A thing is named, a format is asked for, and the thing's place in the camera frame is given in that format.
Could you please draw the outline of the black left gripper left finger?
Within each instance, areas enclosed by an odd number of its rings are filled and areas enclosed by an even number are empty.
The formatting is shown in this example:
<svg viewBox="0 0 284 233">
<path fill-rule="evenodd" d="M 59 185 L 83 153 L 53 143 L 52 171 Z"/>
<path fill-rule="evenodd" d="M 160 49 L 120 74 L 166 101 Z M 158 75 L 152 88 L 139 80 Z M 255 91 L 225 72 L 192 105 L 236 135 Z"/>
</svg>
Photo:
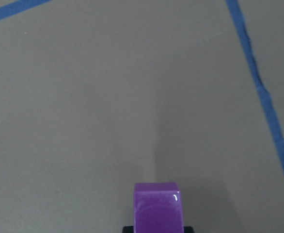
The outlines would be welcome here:
<svg viewBox="0 0 284 233">
<path fill-rule="evenodd" d="M 134 226 L 124 226 L 122 233 L 134 233 Z"/>
</svg>

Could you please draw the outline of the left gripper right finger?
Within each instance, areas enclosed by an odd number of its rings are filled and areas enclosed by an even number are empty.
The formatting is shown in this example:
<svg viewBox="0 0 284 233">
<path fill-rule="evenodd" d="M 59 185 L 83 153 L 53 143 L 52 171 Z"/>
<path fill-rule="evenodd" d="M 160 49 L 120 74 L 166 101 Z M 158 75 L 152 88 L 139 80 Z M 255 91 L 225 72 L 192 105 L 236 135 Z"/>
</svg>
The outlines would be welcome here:
<svg viewBox="0 0 284 233">
<path fill-rule="evenodd" d="M 184 233 L 194 233 L 194 229 L 192 226 L 184 226 Z"/>
</svg>

